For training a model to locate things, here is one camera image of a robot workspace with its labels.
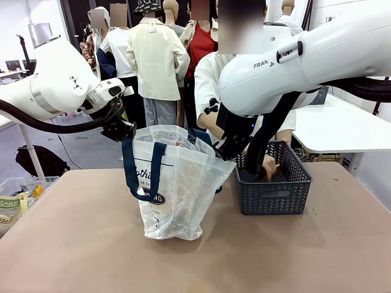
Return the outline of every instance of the backpack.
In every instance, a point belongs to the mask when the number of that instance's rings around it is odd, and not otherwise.
[[[66,171],[70,170],[66,162],[47,148],[34,145],[34,149],[45,176],[62,176]],[[32,176],[38,176],[26,145],[18,148],[18,154],[15,160]]]

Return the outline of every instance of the white tote bag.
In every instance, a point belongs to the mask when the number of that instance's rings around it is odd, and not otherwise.
[[[207,134],[151,126],[122,142],[126,183],[139,200],[145,237],[194,240],[214,194],[234,162],[214,156]]]

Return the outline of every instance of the black patterned hat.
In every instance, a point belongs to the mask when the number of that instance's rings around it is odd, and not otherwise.
[[[137,0],[137,2],[138,6],[134,9],[134,15],[143,16],[143,12],[155,12],[156,17],[164,15],[159,0]]]

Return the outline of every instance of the dark gray basket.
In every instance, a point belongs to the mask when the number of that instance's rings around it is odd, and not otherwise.
[[[310,105],[324,105],[328,92],[329,87],[321,87],[318,91],[316,98],[312,101]]]
[[[288,182],[243,182],[238,170],[244,169],[245,160],[243,155],[238,156],[234,175],[242,214],[302,214],[312,177],[286,143],[270,142],[266,154],[274,157],[276,164],[280,164],[280,170]]]

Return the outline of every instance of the oval logo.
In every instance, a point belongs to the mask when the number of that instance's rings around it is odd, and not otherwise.
[[[150,189],[143,187],[142,190],[146,197],[148,197],[148,202],[151,204],[164,204],[166,203],[166,198],[161,194],[156,194],[153,198],[150,195]]]

